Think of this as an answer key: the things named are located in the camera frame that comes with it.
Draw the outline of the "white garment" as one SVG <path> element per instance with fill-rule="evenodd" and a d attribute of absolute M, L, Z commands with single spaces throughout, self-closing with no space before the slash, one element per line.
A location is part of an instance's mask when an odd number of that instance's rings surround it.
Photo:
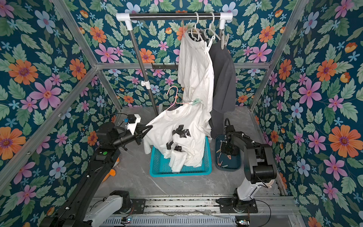
<path fill-rule="evenodd" d="M 210 113 L 202 103 L 188 103 L 172 111 L 165 110 L 147 125 L 152 126 L 143 139 L 144 151 L 158 149 L 169 159 L 169 167 L 178 173 L 184 166 L 200 167 L 206 137 L 210 136 Z"/>
<path fill-rule="evenodd" d="M 183 102 L 199 99 L 207 113 L 212 111 L 214 70 L 206 41 L 194 41 L 185 34 L 181 39 L 178 83 L 184 88 Z"/>

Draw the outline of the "pink wire hanger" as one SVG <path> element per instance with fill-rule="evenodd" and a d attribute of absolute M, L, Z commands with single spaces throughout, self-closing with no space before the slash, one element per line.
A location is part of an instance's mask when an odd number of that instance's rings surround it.
<path fill-rule="evenodd" d="M 177 108 L 183 106 L 183 105 L 187 105 L 189 103 L 185 103 L 185 102 L 180 102 L 178 101 L 178 87 L 177 86 L 171 86 L 168 89 L 167 95 L 169 96 L 171 94 L 171 92 L 174 91 L 173 95 L 172 95 L 172 102 L 170 104 L 170 106 L 166 109 L 166 111 L 173 111 L 176 110 Z"/>

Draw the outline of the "mint green clothespin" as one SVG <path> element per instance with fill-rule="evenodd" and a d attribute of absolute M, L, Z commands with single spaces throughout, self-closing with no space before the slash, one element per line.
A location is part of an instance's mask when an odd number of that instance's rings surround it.
<path fill-rule="evenodd" d="M 197 98 L 197 99 L 193 100 L 192 102 L 190 102 L 190 104 L 192 106 L 194 106 L 194 105 L 202 104 L 202 101 L 199 98 Z"/>

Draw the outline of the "dark grey t-shirt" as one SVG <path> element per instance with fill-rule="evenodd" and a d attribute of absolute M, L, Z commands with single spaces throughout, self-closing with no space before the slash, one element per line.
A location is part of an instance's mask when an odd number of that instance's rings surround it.
<path fill-rule="evenodd" d="M 233 112 L 236 106 L 236 71 L 233 59 L 221 41 L 209 50 L 214 70 L 213 107 L 211 111 L 211 137 L 215 139 L 224 132 L 224 114 Z"/>

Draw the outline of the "white plastic hanger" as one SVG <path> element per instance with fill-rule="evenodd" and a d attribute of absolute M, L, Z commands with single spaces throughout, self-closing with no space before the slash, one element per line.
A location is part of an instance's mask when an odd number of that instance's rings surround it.
<path fill-rule="evenodd" d="M 195 12 L 196 22 L 194 26 L 187 30 L 186 37 L 193 39 L 195 42 L 204 41 L 204 38 L 201 34 L 201 30 L 197 28 L 199 24 L 199 13 Z"/>
<path fill-rule="evenodd" d="M 214 12 L 211 12 L 212 15 L 212 21 L 209 24 L 209 27 L 206 29 L 202 30 L 202 39 L 203 41 L 215 41 L 217 40 L 221 40 L 220 36 L 216 33 L 215 29 L 213 28 L 214 26 L 214 21 L 215 21 L 215 14 Z"/>

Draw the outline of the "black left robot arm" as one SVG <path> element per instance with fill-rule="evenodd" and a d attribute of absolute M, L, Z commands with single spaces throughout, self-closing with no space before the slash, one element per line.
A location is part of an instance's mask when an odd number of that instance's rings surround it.
<path fill-rule="evenodd" d="M 131 142 L 141 144 L 152 126 L 141 124 L 137 114 L 128 115 L 131 123 L 127 128 L 107 122 L 96 133 L 99 146 L 88 162 L 88 168 L 77 187 L 65 203 L 51 216 L 41 221 L 42 227 L 99 227 L 116 212 L 129 214 L 133 210 L 128 191 L 113 191 L 95 208 L 89 205 L 120 156 L 120 149 L 126 150 Z"/>

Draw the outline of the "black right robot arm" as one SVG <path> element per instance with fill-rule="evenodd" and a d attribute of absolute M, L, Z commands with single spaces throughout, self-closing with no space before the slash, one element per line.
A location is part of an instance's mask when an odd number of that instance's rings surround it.
<path fill-rule="evenodd" d="M 225 119 L 223 137 L 220 149 L 217 150 L 220 154 L 228 157 L 244 154 L 245 179 L 236 188 L 232 204 L 235 207 L 246 205 L 253 201 L 253 196 L 260 188 L 270 188 L 278 175 L 272 147 L 252 140 L 242 131 L 236 131 L 228 118 Z"/>

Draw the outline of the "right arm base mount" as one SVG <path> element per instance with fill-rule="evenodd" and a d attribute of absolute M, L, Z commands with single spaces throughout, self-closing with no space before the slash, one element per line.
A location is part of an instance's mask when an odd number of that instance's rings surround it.
<path fill-rule="evenodd" d="M 242 201 L 238 198 L 219 198 L 216 200 L 221 213 L 258 213 L 256 201 Z"/>

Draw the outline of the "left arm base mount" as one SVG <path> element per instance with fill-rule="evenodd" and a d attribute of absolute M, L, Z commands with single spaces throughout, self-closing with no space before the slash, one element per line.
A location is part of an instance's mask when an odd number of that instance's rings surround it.
<path fill-rule="evenodd" d="M 124 202 L 122 207 L 119 210 L 115 211 L 113 214 L 143 214 L 145 208 L 146 199 L 131 198 L 130 200 Z"/>

